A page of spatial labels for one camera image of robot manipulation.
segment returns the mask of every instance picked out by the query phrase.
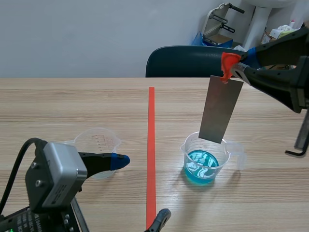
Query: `screw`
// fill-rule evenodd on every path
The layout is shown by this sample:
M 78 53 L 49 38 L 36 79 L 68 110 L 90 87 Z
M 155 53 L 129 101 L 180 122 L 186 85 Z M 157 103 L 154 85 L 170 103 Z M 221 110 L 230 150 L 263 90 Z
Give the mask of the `screw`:
M 35 187 L 40 187 L 43 184 L 43 182 L 41 180 L 37 180 L 35 182 Z
M 35 169 L 35 168 L 37 168 L 38 167 L 38 164 L 36 163 L 36 162 L 33 162 L 32 164 L 31 164 L 31 168 L 32 169 Z

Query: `red tape line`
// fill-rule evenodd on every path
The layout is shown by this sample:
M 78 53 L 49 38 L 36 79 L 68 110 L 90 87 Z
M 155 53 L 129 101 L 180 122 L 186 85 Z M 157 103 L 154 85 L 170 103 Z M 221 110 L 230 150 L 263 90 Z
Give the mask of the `red tape line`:
M 146 229 L 156 217 L 155 193 L 155 89 L 149 87 L 147 136 Z

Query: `empty measuring cup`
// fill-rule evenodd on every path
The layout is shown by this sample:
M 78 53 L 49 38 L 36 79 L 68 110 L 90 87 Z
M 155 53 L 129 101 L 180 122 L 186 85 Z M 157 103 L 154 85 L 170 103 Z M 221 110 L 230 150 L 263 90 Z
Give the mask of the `empty measuring cup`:
M 116 148 L 121 141 L 115 134 L 105 128 L 92 128 L 79 134 L 74 140 L 64 141 L 77 148 L 79 152 L 90 153 L 116 153 Z M 93 175 L 95 179 L 104 179 L 111 176 L 115 171 L 105 171 Z
M 247 155 L 242 145 L 225 140 L 217 144 L 200 139 L 198 134 L 189 135 L 180 148 L 184 153 L 185 173 L 192 181 L 200 184 L 213 181 L 233 155 L 238 156 L 237 169 L 243 170 Z

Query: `white pedestal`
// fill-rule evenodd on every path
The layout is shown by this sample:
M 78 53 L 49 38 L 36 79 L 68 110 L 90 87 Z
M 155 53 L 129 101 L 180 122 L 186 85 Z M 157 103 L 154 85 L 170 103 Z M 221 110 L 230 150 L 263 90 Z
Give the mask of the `white pedestal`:
M 243 44 L 244 49 L 249 50 L 260 44 L 271 9 L 272 8 L 256 7 L 249 31 Z

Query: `black office chair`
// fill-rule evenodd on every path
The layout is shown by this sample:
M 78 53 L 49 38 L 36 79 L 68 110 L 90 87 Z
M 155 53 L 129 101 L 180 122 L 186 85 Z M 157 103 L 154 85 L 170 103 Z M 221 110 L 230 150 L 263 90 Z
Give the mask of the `black office chair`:
M 242 55 L 239 50 L 206 46 L 171 46 L 155 50 L 149 57 L 146 77 L 223 76 L 223 52 Z

